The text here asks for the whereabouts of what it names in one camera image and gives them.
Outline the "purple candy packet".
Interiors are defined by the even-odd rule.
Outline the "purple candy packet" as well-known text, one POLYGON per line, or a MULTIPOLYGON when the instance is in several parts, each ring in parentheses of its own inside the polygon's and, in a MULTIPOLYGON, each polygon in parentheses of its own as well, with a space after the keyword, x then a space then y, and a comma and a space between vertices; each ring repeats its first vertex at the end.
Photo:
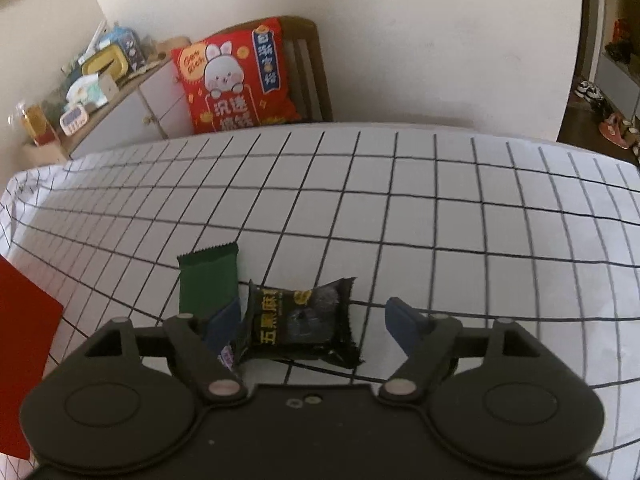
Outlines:
POLYGON ((230 372, 236 371, 235 358, 231 344, 225 344, 218 352, 217 359, 230 372))

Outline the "green snack packet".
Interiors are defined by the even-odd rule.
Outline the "green snack packet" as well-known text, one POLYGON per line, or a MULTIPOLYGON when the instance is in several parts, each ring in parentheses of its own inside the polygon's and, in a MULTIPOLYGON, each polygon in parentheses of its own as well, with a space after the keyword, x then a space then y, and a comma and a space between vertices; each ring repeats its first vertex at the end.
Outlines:
POLYGON ((239 295, 239 247, 235 242, 178 257, 179 312, 208 318, 239 295))

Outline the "black sesame snack packet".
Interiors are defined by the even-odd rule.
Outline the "black sesame snack packet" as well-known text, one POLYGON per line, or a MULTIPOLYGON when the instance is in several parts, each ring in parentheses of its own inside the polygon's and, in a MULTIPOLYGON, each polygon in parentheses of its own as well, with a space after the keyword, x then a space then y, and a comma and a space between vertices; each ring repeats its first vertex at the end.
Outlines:
POLYGON ((235 363, 254 359, 319 360, 352 370, 361 363, 352 336, 355 280, 307 290, 248 285, 246 312, 234 341, 235 363))

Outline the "white black checkered tablecloth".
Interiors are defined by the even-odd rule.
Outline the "white black checkered tablecloth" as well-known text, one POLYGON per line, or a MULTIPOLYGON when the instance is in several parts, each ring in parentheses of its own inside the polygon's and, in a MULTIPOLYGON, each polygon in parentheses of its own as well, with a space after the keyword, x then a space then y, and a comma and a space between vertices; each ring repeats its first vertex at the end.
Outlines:
POLYGON ((404 357, 390 297, 470 327, 513 318, 602 401, 590 466, 638 477, 636 165, 455 128, 273 127, 74 156, 1 195, 2 255, 64 309, 47 368, 111 318, 177 314, 179 256, 229 242, 245 284, 354 280, 360 367, 258 361, 256 382, 379 384, 404 357))

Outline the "red white cardboard box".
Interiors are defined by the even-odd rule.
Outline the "red white cardboard box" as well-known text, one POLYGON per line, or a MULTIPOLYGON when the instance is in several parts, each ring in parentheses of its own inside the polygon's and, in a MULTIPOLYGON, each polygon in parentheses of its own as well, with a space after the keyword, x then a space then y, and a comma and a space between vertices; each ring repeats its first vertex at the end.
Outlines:
POLYGON ((28 460, 20 408, 40 383, 63 307, 8 260, 1 260, 1 452, 28 460))

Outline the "wooden side cabinet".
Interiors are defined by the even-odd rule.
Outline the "wooden side cabinet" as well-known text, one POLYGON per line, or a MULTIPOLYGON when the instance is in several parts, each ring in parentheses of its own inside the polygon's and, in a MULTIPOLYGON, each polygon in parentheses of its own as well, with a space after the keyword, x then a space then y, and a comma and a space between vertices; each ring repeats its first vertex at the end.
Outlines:
POLYGON ((78 133, 43 146, 24 145, 27 166, 62 164, 92 153, 190 136, 188 100, 170 55, 171 50, 189 44, 183 36, 158 44, 160 62, 126 82, 114 100, 92 114, 78 133))

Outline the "white pink timer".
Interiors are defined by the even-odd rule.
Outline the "white pink timer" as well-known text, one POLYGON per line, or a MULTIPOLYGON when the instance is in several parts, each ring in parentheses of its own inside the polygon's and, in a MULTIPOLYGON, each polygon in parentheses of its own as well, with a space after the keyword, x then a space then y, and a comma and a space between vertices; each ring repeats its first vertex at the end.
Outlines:
POLYGON ((66 136, 73 136, 89 121, 89 114, 81 104, 69 107, 60 117, 58 123, 66 136))

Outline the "red rabbit cushion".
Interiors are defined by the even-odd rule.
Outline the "red rabbit cushion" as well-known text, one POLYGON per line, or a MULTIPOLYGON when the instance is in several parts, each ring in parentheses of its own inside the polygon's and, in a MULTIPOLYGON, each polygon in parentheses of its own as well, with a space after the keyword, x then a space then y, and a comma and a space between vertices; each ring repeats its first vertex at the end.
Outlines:
POLYGON ((196 134, 299 120, 277 18, 209 36, 171 57, 196 134))

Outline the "brown wooden chair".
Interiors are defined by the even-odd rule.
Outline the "brown wooden chair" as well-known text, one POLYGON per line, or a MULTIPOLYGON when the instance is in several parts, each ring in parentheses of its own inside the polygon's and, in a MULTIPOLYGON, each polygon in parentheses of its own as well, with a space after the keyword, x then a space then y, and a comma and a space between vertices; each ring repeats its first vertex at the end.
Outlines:
POLYGON ((297 118, 287 120, 273 117, 265 122, 265 126, 333 122, 317 25, 308 18, 295 15, 281 15, 278 20, 288 71, 288 97, 295 105, 297 118))

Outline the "tissue pack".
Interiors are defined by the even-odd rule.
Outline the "tissue pack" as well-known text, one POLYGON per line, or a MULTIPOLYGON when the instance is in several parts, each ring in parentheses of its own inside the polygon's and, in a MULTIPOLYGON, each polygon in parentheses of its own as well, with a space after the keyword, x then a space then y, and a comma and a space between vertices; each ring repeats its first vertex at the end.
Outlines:
POLYGON ((111 75, 95 73, 77 79, 67 90, 66 102, 69 106, 82 105, 93 113, 113 101, 118 92, 111 75))

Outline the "shoes on floor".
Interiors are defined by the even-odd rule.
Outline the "shoes on floor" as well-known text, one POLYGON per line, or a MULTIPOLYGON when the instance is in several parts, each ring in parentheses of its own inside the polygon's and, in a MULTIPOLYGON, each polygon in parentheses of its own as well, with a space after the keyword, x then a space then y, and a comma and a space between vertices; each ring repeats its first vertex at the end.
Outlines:
POLYGON ((596 115, 598 131, 608 142, 628 152, 632 160, 639 162, 639 128, 618 112, 608 102, 602 91, 591 81, 581 80, 574 89, 574 95, 583 99, 596 115))

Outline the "orange drink bottle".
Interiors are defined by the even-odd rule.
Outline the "orange drink bottle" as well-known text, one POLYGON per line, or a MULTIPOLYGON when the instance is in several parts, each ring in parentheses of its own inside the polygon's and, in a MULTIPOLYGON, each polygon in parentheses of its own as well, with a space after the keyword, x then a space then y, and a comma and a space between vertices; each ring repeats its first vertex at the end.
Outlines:
POLYGON ((54 128, 39 105, 26 105, 21 102, 16 108, 23 128, 37 146, 58 140, 54 128))

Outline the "yellow tissue box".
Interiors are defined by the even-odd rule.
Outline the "yellow tissue box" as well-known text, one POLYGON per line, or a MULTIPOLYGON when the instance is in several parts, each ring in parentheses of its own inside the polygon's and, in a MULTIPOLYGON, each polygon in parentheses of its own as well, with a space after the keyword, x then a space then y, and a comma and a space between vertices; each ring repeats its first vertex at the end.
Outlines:
POLYGON ((96 52, 91 58, 82 64, 81 73, 84 76, 92 74, 111 76, 114 81, 119 81, 129 72, 129 63, 126 55, 118 44, 110 44, 106 48, 96 52))

